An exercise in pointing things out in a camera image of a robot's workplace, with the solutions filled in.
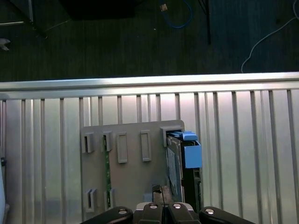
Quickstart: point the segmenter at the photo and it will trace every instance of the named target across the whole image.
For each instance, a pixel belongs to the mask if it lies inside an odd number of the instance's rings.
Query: metal screw
[[[121,215],[124,215],[126,213],[127,213],[127,211],[125,209],[120,209],[118,212],[118,214],[121,214]]]
[[[174,204],[173,207],[176,208],[176,209],[180,209],[181,205],[180,204]]]
[[[156,209],[157,207],[158,207],[158,206],[156,206],[155,204],[151,204],[151,205],[150,205],[150,208],[151,208],[151,209]]]
[[[206,209],[205,212],[207,214],[210,214],[210,215],[214,214],[214,210],[213,209]]]

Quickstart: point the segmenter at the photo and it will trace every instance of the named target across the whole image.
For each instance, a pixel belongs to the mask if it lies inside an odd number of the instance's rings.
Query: dark gray carpet
[[[188,0],[193,20],[184,29],[166,25],[157,0],[136,7],[124,20],[70,21],[35,37],[28,26],[0,27],[11,40],[0,50],[0,81],[240,73],[242,62],[263,36],[293,17],[292,0],[210,0],[212,45],[196,0]],[[26,2],[14,1],[27,10]],[[182,0],[168,0],[178,24],[189,15]],[[69,19],[58,0],[34,0],[43,29]],[[0,21],[17,18],[0,2]],[[299,70],[299,21],[259,45],[245,72]]]

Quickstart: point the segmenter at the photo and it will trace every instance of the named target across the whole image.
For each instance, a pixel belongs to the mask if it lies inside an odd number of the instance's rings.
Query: horizontal metal bar
[[[41,99],[41,98],[72,98],[92,96],[125,96],[139,94],[162,94],[184,92],[220,92],[220,91],[256,91],[256,90],[285,90],[299,89],[299,81],[294,82],[264,82],[250,84],[190,84],[190,85],[161,85],[141,87],[101,87],[86,86],[76,90],[39,90],[39,91],[0,91],[0,99]]]
[[[4,23],[0,23],[0,27],[14,26],[14,25],[22,25],[22,24],[24,24],[24,21],[18,21],[18,22],[4,22]]]
[[[248,84],[299,81],[299,72],[99,78],[0,83],[0,91],[79,90],[84,88],[142,87],[194,84]]]

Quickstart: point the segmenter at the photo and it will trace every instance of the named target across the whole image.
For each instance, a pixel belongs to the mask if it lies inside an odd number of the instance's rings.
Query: white cable
[[[294,1],[294,4],[293,4],[293,11],[294,11],[295,17],[293,17],[292,19],[290,19],[290,20],[289,20],[285,25],[283,25],[281,28],[275,30],[274,32],[272,32],[272,33],[270,33],[270,34],[268,34],[268,35],[266,35],[263,39],[259,40],[259,41],[253,46],[253,48],[251,49],[251,52],[250,52],[250,54],[249,54],[249,57],[243,62],[242,66],[241,66],[241,72],[242,72],[242,73],[244,73],[244,72],[243,72],[243,67],[244,67],[244,65],[245,65],[246,62],[251,58],[251,55],[252,55],[252,52],[253,52],[254,48],[256,48],[256,46],[257,46],[260,42],[264,41],[264,40],[267,39],[269,36],[271,36],[271,35],[277,33],[277,32],[280,31],[280,30],[282,30],[284,27],[286,27],[286,25],[288,25],[288,24],[289,24],[290,22],[292,22],[293,20],[295,20],[295,19],[299,20],[299,17],[298,17],[298,15],[297,15],[297,13],[296,13],[296,10],[295,10],[296,2],[297,2],[297,0],[295,0],[295,1]]]
[[[46,32],[46,31],[49,31],[50,29],[53,29],[54,27],[58,27],[58,26],[60,26],[60,25],[62,25],[62,24],[64,24],[64,23],[67,23],[67,22],[70,21],[70,20],[71,20],[71,19],[69,19],[69,20],[67,20],[67,21],[64,21],[64,22],[61,22],[61,23],[59,23],[59,24],[56,24],[56,25],[54,25],[53,27],[50,27],[50,28],[46,29],[45,32]]]

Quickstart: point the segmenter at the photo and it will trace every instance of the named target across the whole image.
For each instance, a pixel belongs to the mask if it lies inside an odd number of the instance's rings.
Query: blue plastic part
[[[185,146],[185,168],[201,168],[202,167],[202,155],[201,144],[197,146]]]
[[[197,141],[197,135],[193,132],[183,132],[182,137],[184,141]]]
[[[172,132],[171,133],[176,138],[182,138],[183,141],[197,141],[197,135],[193,132]]]

